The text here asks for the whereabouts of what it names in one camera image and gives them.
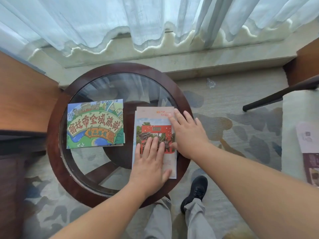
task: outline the white curtain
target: white curtain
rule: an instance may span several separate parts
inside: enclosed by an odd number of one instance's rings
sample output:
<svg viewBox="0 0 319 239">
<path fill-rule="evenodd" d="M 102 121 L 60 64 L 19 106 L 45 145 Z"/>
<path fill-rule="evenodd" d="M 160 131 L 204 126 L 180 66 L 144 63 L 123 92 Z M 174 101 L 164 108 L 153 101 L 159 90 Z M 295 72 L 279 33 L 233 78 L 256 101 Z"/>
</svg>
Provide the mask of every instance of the white curtain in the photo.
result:
<svg viewBox="0 0 319 239">
<path fill-rule="evenodd" d="M 258 36 L 290 22 L 293 32 L 319 15 L 319 0 L 0 0 L 0 46 L 27 58 L 52 46 L 65 56 L 80 47 L 98 53 L 120 33 L 143 51 L 166 30 L 179 44 L 193 32 L 211 48 L 217 35 L 241 29 Z"/>
</svg>

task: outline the gray pants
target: gray pants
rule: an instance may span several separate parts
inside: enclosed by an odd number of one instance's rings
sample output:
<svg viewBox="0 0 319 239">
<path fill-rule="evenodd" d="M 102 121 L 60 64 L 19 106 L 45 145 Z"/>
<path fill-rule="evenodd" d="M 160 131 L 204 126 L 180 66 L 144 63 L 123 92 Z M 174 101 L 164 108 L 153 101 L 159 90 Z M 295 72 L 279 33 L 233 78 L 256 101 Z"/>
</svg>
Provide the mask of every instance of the gray pants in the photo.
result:
<svg viewBox="0 0 319 239">
<path fill-rule="evenodd" d="M 216 239 L 211 226 L 205 219 L 205 206 L 200 199 L 193 201 L 184 207 L 186 209 L 185 220 L 188 239 L 212 238 Z M 145 227 L 144 239 L 171 239 L 172 218 L 171 201 L 163 197 L 155 203 L 150 219 Z"/>
</svg>

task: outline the black shoe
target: black shoe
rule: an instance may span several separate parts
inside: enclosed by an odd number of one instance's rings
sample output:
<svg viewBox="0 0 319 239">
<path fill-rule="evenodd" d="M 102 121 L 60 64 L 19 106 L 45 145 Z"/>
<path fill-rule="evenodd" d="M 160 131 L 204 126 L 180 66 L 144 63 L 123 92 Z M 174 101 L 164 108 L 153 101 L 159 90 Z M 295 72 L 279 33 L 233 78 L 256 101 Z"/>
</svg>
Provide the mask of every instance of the black shoe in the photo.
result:
<svg viewBox="0 0 319 239">
<path fill-rule="evenodd" d="M 192 186 L 190 187 L 189 196 L 187 196 L 181 203 L 181 212 L 183 214 L 185 214 L 184 206 L 192 202 L 193 199 L 197 198 L 197 199 L 200 199 L 201 201 L 203 200 L 204 195 L 206 194 L 206 191 L 207 191 L 207 185 L 208 185 L 208 181 L 206 177 L 203 175 L 200 175 L 194 179 Z"/>
</svg>

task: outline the finger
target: finger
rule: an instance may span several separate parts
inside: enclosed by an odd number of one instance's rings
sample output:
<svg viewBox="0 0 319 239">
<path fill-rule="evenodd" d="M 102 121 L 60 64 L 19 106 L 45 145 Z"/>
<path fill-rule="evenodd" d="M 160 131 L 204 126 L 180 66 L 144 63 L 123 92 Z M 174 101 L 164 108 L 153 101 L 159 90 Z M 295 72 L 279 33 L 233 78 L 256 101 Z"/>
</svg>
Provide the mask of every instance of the finger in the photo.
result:
<svg viewBox="0 0 319 239">
<path fill-rule="evenodd" d="M 161 142 L 161 144 L 159 145 L 159 150 L 157 151 L 157 155 L 156 155 L 156 161 L 159 164 L 160 168 L 163 167 L 164 150 L 165 150 L 165 144 L 164 142 Z"/>
<path fill-rule="evenodd" d="M 141 158 L 141 144 L 138 143 L 135 148 L 135 157 L 134 157 L 134 162 L 139 160 Z"/>
<path fill-rule="evenodd" d="M 159 142 L 159 138 L 154 137 L 152 145 L 151 145 L 151 149 L 150 149 L 150 154 L 148 156 L 149 159 L 156 159 L 156 151 L 157 151 L 158 142 Z"/>
<path fill-rule="evenodd" d="M 178 120 L 178 122 L 181 124 L 181 125 L 184 125 L 187 123 L 185 117 L 179 112 L 179 110 L 177 110 L 176 108 L 174 109 L 174 112 L 175 112 L 175 116 Z"/>
<path fill-rule="evenodd" d="M 173 142 L 169 145 L 170 148 L 174 148 L 177 150 L 177 142 Z"/>
<path fill-rule="evenodd" d="M 192 116 L 187 111 L 184 111 L 184 116 L 189 124 L 195 124 Z"/>
<path fill-rule="evenodd" d="M 169 177 L 171 176 L 171 173 L 172 173 L 171 169 L 165 170 L 165 172 L 162 175 L 162 183 L 163 184 L 169 179 Z"/>
<path fill-rule="evenodd" d="M 180 124 L 178 123 L 178 121 L 174 118 L 174 116 L 171 113 L 168 114 L 168 119 L 171 122 L 174 130 L 176 131 L 176 129 L 178 127 L 180 127 Z"/>
<path fill-rule="evenodd" d="M 196 125 L 199 126 L 203 131 L 205 131 L 202 123 L 200 122 L 200 120 L 197 117 L 195 118 L 195 121 L 196 121 Z"/>
<path fill-rule="evenodd" d="M 152 144 L 152 137 L 149 137 L 146 141 L 145 147 L 144 147 L 144 151 L 142 154 L 142 158 L 148 158 L 148 155 L 150 154 L 150 148 L 151 148 L 151 144 Z"/>
</svg>

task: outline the round table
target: round table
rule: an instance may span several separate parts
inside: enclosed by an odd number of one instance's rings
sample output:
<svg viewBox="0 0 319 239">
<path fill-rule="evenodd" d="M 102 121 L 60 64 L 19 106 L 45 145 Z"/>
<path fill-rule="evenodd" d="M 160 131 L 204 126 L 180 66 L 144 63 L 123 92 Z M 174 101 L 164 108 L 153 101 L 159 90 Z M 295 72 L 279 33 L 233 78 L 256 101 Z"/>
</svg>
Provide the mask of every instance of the round table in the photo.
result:
<svg viewBox="0 0 319 239">
<path fill-rule="evenodd" d="M 120 147 L 66 148 L 68 103 L 123 99 L 125 144 Z M 134 114 L 138 106 L 174 106 L 192 114 L 189 104 L 167 75 L 135 63 L 97 67 L 83 74 L 60 95 L 50 117 L 47 152 L 55 176 L 79 202 L 94 207 L 128 182 L 133 155 Z M 169 179 L 142 207 L 170 192 L 190 160 L 177 155 L 177 179 Z"/>
</svg>

